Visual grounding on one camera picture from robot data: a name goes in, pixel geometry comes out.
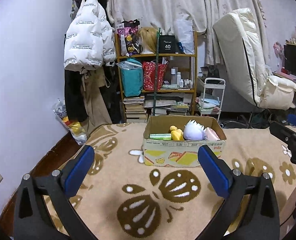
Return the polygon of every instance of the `open cardboard box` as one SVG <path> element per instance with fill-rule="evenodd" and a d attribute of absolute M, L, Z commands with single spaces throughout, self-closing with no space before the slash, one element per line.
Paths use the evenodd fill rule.
<path fill-rule="evenodd" d="M 205 128 L 212 128 L 220 141 L 163 141 L 149 138 L 150 134 L 169 133 L 169 128 L 172 125 L 183 131 L 190 120 L 195 120 Z M 144 162 L 146 165 L 164 167 L 200 167 L 197 157 L 200 146 L 208 145 L 220 158 L 226 139 L 222 128 L 213 117 L 151 116 L 144 132 Z"/>

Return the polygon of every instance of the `beige blanket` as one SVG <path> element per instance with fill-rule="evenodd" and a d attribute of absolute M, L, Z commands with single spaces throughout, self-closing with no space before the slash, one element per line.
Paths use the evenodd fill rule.
<path fill-rule="evenodd" d="M 145 124 L 104 125 L 87 144 L 95 162 L 78 194 L 70 201 L 98 239 L 194 240 L 223 199 L 213 191 L 203 169 L 146 166 L 139 163 Z M 247 175 L 263 171 L 272 177 L 279 209 L 296 187 L 296 166 L 286 145 L 269 129 L 226 129 L 222 159 Z M 235 230 L 245 209 L 241 205 Z M 66 232 L 49 197 L 47 206 L 59 231 Z"/>

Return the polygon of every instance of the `white puffer jacket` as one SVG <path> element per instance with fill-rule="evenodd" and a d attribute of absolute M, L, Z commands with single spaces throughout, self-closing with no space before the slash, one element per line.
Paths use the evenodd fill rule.
<path fill-rule="evenodd" d="M 116 59 L 112 27 L 98 0 L 82 0 L 76 18 L 70 24 L 65 41 L 66 70 L 96 70 Z"/>

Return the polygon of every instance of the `pink fan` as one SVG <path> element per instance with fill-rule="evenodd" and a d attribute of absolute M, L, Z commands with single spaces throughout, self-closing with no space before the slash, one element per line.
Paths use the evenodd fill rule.
<path fill-rule="evenodd" d="M 275 50 L 275 56 L 278 58 L 278 72 L 280 72 L 284 67 L 284 50 L 278 41 L 273 45 L 273 49 Z"/>

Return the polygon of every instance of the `red bag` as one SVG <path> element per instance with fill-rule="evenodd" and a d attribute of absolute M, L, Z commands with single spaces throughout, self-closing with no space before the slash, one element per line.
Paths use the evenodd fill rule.
<path fill-rule="evenodd" d="M 161 87 L 162 87 L 166 68 L 167 68 L 167 65 L 161 64 L 161 63 L 158 64 L 157 90 L 161 89 Z M 144 62 L 143 70 L 144 70 L 144 89 L 147 91 L 154 91 L 156 63 L 155 62 Z"/>

